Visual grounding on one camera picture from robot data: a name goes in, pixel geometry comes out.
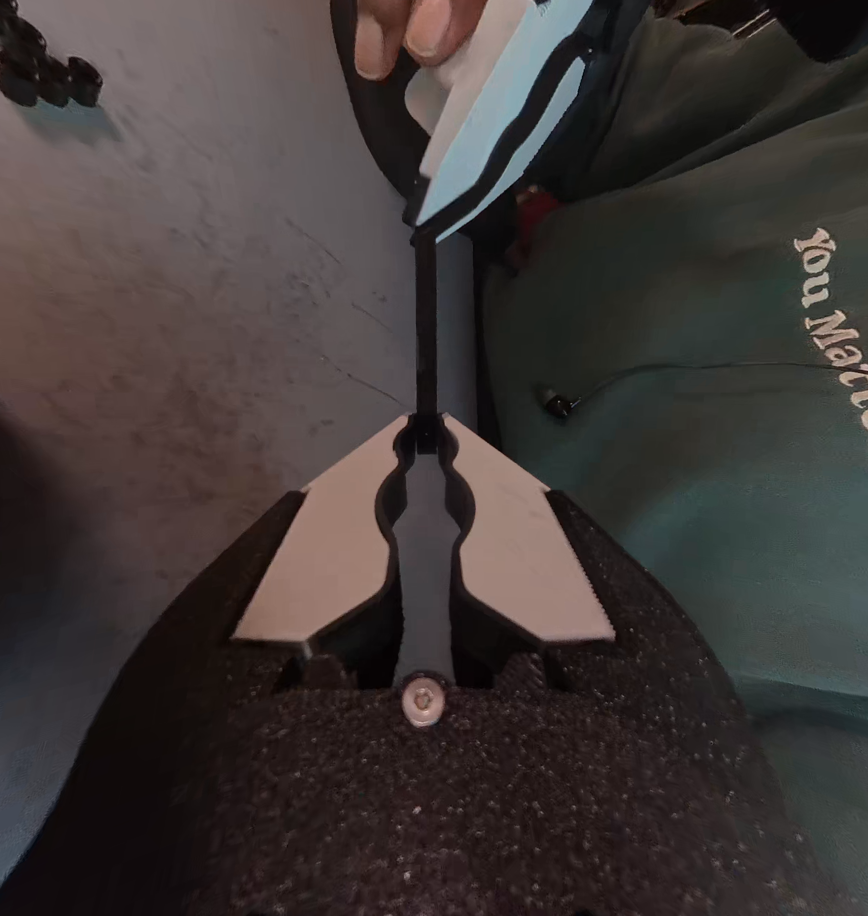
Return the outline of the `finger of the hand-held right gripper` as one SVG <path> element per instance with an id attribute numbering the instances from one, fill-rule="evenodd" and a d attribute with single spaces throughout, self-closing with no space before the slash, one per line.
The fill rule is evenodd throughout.
<path id="1" fill-rule="evenodd" d="M 600 2 L 490 1 L 472 35 L 418 71 L 418 223 L 470 223 L 533 166 L 585 101 Z"/>
<path id="2" fill-rule="evenodd" d="M 488 79 L 432 171 L 432 235 L 440 242 L 518 183 L 579 94 L 584 60 L 548 60 L 526 91 L 521 71 Z"/>

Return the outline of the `long black lego beam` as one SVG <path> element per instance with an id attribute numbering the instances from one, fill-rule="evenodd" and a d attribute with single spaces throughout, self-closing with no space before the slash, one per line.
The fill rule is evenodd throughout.
<path id="1" fill-rule="evenodd" d="M 416 409 L 418 454 L 438 451 L 438 271 L 437 242 L 429 232 L 412 236 L 416 276 Z"/>

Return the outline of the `person's right forearm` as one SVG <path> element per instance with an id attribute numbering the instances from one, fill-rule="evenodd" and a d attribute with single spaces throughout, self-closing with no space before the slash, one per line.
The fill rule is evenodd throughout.
<path id="1" fill-rule="evenodd" d="M 686 173 L 868 97 L 868 45 L 812 60 L 779 26 L 746 40 L 649 13 L 551 142 L 533 181 L 573 203 Z"/>

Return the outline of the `person's green sweatshirt torso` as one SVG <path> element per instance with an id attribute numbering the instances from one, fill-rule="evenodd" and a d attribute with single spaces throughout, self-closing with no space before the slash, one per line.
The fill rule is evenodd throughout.
<path id="1" fill-rule="evenodd" d="M 486 302 L 506 450 L 688 612 L 868 912 L 868 97 L 562 205 Z"/>

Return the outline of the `person's right hand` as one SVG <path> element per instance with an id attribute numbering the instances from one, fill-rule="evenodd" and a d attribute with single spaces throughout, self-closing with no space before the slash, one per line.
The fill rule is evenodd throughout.
<path id="1" fill-rule="evenodd" d="M 484 1 L 359 1 L 354 66 L 367 80 L 382 81 L 399 52 L 419 65 L 447 61 L 474 32 Z"/>

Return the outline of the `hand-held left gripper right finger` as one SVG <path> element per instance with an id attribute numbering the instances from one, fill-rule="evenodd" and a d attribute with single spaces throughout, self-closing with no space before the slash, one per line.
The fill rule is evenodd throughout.
<path id="1" fill-rule="evenodd" d="M 451 470 L 472 498 L 459 570 L 473 599 L 547 644 L 614 640 L 614 629 L 548 501 L 548 487 L 451 415 Z"/>

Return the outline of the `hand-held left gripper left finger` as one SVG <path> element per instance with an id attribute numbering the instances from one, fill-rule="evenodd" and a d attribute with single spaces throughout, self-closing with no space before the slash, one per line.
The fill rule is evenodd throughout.
<path id="1" fill-rule="evenodd" d="M 309 658 L 349 616 L 380 597 L 394 560 L 384 484 L 402 471 L 402 414 L 298 491 L 303 497 L 234 628 L 235 642 L 278 644 Z"/>

